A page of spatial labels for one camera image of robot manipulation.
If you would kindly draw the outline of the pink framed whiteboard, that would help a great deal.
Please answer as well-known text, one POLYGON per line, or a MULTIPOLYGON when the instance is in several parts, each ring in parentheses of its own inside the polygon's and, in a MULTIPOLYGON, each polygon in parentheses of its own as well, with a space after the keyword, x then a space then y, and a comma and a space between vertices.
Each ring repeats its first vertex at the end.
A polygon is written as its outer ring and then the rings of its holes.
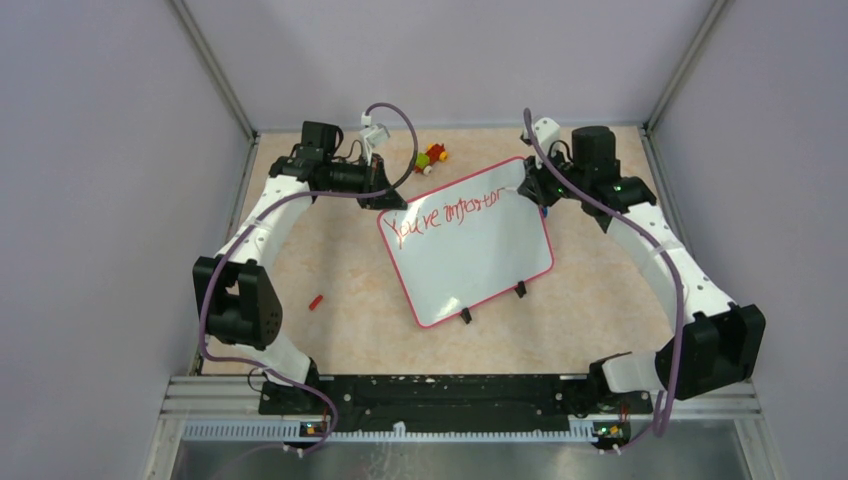
POLYGON ((525 178, 512 157, 385 210, 377 227, 414 321, 431 328, 548 273, 554 254, 540 208, 506 195, 525 178))

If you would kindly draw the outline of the red marker cap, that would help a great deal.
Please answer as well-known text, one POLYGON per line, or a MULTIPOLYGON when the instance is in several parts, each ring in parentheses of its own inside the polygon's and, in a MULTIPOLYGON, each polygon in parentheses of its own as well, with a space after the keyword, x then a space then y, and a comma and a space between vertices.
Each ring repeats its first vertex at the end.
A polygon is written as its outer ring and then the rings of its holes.
POLYGON ((310 311, 314 311, 320 303, 323 301, 322 295, 317 295, 309 304, 308 308, 310 311))

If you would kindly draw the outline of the black whiteboard clip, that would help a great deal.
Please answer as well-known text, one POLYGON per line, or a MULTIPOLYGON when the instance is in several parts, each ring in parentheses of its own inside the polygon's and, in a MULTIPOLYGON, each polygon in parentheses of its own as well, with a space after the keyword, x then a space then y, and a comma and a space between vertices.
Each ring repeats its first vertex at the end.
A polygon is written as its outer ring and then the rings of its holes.
POLYGON ((516 292, 519 298, 524 298, 527 295, 527 288, 525 282, 519 281, 516 287, 514 288, 514 291, 516 292))
POLYGON ((460 318, 463 320, 463 322, 466 325, 470 324, 472 322, 472 316, 471 316, 470 310, 468 308, 463 308, 460 311, 460 318))

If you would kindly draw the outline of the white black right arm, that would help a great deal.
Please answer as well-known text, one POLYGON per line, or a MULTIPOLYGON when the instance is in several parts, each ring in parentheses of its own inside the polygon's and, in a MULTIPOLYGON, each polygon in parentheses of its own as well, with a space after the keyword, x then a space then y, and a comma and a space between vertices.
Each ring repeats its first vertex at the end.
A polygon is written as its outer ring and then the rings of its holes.
POLYGON ((575 200, 631 258, 673 329, 657 352, 595 361, 586 385, 589 404, 612 412, 634 391, 687 400, 751 378, 766 319, 717 287, 680 242, 646 182, 625 176, 616 137, 606 126, 574 130, 571 140, 541 118, 523 129, 532 154, 524 161, 520 195, 540 207, 575 200))

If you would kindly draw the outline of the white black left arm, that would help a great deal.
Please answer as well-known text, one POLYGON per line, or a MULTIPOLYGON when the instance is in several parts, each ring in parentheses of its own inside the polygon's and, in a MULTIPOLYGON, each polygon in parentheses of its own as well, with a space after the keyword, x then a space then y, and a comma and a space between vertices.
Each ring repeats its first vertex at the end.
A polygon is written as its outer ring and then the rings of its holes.
POLYGON ((349 162, 336 155, 339 127, 304 122, 299 143, 271 165, 259 200, 233 238, 193 266, 201 337, 240 348, 250 365, 284 386, 283 401, 297 413, 317 407, 321 388, 308 378, 311 359, 282 332, 284 309, 268 270, 299 217, 320 196, 354 198, 366 210, 406 209, 374 151, 389 137, 380 123, 364 127, 361 154, 349 162))

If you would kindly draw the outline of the colourful toy car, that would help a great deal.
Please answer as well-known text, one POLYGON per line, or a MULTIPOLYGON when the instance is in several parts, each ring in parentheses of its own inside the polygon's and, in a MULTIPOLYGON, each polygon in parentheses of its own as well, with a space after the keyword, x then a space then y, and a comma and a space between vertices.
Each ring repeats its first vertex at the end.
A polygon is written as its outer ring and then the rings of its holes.
POLYGON ((430 144, 423 152, 416 155, 413 172, 429 175, 435 164, 445 162, 447 159, 448 152, 443 143, 430 144))

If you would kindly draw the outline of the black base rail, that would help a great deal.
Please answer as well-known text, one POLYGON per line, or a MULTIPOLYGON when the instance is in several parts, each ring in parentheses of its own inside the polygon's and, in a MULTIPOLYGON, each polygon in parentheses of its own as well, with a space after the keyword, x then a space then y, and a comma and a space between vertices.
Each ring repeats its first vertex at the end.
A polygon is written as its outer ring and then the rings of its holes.
POLYGON ((262 415, 313 416, 339 433, 383 432, 403 423, 411 433, 565 431, 573 417, 652 414, 646 392, 600 395, 584 376, 312 375, 309 391, 263 384, 262 415))

